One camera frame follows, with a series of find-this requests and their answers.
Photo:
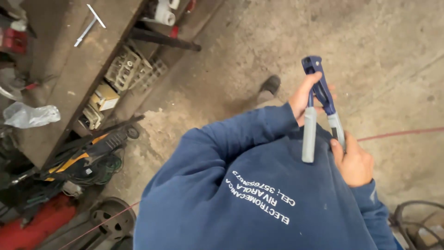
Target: shoe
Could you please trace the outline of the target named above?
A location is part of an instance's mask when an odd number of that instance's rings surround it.
[[[261,90],[259,92],[270,91],[273,96],[276,96],[280,86],[281,79],[277,75],[272,75],[262,84]]]

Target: blue sweatshirt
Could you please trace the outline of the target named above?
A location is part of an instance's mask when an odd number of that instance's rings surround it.
[[[185,133],[148,183],[136,250],[396,249],[375,181],[349,188],[317,127],[315,161],[288,103]]]

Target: workshop floor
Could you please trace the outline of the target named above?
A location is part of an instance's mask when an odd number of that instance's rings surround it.
[[[187,52],[143,105],[144,131],[104,194],[138,201],[183,133],[250,107],[269,75],[281,77],[285,101],[309,54],[322,56],[343,126],[357,138],[442,126],[442,13],[443,1],[226,0],[196,40],[203,51]],[[361,145],[375,157],[390,209],[412,199],[444,202],[443,133]]]

